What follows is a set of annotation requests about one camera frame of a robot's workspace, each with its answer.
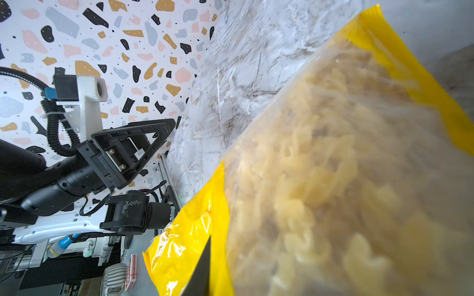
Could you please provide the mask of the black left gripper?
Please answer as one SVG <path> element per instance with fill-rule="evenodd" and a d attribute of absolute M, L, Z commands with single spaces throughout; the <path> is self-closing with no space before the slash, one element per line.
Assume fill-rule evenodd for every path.
<path fill-rule="evenodd" d="M 78 150 L 107 188 L 123 189 L 144 169 L 175 126 L 171 118 L 132 122 L 92 134 Z"/>

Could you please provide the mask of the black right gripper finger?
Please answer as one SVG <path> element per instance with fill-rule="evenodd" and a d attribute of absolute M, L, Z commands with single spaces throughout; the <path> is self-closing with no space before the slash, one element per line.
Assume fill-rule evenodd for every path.
<path fill-rule="evenodd" d="M 211 269 L 211 237 L 209 237 L 195 270 L 181 296 L 208 296 Z"/>

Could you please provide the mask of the yellow pasta bag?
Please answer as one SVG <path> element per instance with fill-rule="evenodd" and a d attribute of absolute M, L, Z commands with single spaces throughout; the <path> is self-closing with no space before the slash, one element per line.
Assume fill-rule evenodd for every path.
<path fill-rule="evenodd" d="M 181 295 L 209 237 L 209 296 L 471 296 L 473 122 L 366 9 L 144 253 L 160 295 Z"/>

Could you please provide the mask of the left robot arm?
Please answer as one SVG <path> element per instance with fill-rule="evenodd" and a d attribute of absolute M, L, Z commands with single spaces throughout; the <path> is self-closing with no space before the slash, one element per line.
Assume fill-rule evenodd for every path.
<path fill-rule="evenodd" d="M 178 213 L 159 187 L 130 190 L 174 130 L 173 119 L 133 122 L 94 133 L 77 154 L 45 159 L 1 142 L 1 244 L 56 237 L 131 236 L 162 229 Z"/>

